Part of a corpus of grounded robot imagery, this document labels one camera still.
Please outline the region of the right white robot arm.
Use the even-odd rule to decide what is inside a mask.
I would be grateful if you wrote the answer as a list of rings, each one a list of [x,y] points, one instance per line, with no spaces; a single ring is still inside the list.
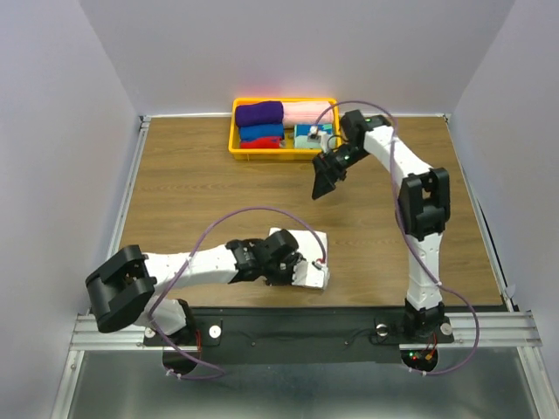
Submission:
[[[331,135],[316,125],[307,137],[320,144],[313,160],[312,198],[335,190],[347,171],[371,155],[390,174],[397,226],[409,251],[409,285],[404,300],[402,330],[411,340],[422,340],[445,320],[438,278],[439,249],[450,219],[450,175],[433,168],[402,142],[396,128],[382,116],[365,118],[358,110],[342,116],[345,137],[331,146]]]

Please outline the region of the white towel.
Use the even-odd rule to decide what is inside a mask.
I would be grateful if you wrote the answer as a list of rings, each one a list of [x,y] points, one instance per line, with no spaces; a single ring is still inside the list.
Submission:
[[[297,241],[298,252],[308,261],[319,261],[328,266],[328,235],[316,231],[315,236],[309,230],[288,230]]]

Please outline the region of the purple towel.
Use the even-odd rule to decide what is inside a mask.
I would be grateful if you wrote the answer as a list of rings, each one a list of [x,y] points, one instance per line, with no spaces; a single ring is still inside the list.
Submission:
[[[281,124],[284,107],[281,101],[268,100],[249,105],[237,106],[234,113],[238,127],[250,127],[266,124]]]

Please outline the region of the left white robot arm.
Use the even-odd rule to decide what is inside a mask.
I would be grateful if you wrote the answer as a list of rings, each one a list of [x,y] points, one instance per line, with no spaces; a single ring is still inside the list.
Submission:
[[[292,285],[306,266],[296,238],[277,230],[265,239],[233,239],[195,254],[144,253],[126,246],[85,281],[100,333],[131,325],[161,330],[174,343],[188,342],[194,320],[186,302],[167,299],[172,289],[232,285],[264,278],[271,286]]]

